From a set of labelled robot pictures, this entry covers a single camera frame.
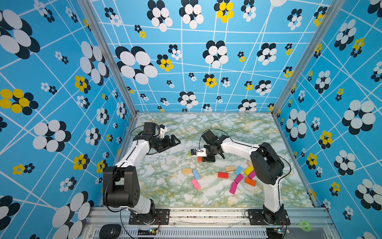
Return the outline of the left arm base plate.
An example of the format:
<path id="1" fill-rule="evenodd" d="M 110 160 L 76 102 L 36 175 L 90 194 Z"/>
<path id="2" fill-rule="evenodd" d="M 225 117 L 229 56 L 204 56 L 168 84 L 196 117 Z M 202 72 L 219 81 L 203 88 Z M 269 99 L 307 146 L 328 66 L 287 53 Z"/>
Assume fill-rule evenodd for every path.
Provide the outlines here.
<path id="1" fill-rule="evenodd" d="M 131 212 L 130 225 L 168 225 L 170 219 L 170 209 L 156 209 L 154 213 L 135 214 Z"/>

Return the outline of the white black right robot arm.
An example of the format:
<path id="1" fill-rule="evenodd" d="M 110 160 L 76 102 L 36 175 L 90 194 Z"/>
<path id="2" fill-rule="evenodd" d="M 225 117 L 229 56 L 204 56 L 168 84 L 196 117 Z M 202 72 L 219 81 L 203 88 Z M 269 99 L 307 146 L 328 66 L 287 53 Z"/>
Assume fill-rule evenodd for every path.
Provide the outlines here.
<path id="1" fill-rule="evenodd" d="M 280 180 L 283 178 L 285 165 L 269 143 L 248 144 L 234 141 L 228 135 L 216 136 L 209 129 L 203 132 L 201 138 L 206 144 L 196 151 L 196 156 L 202 157 L 204 161 L 215 162 L 216 155 L 225 158 L 225 153 L 251 161 L 256 177 L 263 183 L 265 222 L 274 225 L 281 221 L 284 225 L 290 225 L 280 196 Z"/>

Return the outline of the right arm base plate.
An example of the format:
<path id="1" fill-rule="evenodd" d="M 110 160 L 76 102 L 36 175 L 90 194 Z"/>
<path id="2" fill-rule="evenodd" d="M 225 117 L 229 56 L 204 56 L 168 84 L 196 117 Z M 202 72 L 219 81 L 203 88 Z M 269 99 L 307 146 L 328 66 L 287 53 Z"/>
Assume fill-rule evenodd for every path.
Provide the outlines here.
<path id="1" fill-rule="evenodd" d="M 277 212 L 272 212 L 267 208 L 263 209 L 248 209 L 246 216 L 252 226 L 289 226 L 290 219 L 287 211 L 280 208 Z"/>

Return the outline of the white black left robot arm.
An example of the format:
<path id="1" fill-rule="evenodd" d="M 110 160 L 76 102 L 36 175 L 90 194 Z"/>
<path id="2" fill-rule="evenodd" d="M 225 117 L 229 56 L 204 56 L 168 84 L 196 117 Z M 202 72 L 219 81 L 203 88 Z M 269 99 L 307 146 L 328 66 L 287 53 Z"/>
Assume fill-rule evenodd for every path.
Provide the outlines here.
<path id="1" fill-rule="evenodd" d="M 133 145 L 114 166 L 103 170 L 103 205 L 113 213 L 130 211 L 142 223 L 152 223 L 156 214 L 152 199 L 140 193 L 137 167 L 151 149 L 161 153 L 181 143 L 175 135 L 166 135 L 167 128 L 146 122 L 143 130 L 133 138 Z"/>

